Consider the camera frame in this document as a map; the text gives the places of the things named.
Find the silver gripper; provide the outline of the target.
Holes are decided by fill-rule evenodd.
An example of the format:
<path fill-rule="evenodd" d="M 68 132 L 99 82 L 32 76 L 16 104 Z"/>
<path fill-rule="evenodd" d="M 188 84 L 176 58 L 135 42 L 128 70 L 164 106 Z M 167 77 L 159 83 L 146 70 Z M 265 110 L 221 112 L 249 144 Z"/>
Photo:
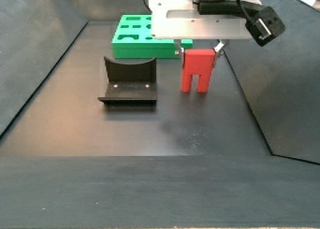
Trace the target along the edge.
<path fill-rule="evenodd" d="M 227 39 L 249 39 L 245 19 L 230 13 L 200 15 L 199 0 L 147 0 L 151 10 L 151 36 L 174 39 L 175 55 L 183 56 L 182 39 L 221 39 L 213 50 L 219 56 L 229 44 Z M 213 0 L 235 3 L 235 0 Z"/>

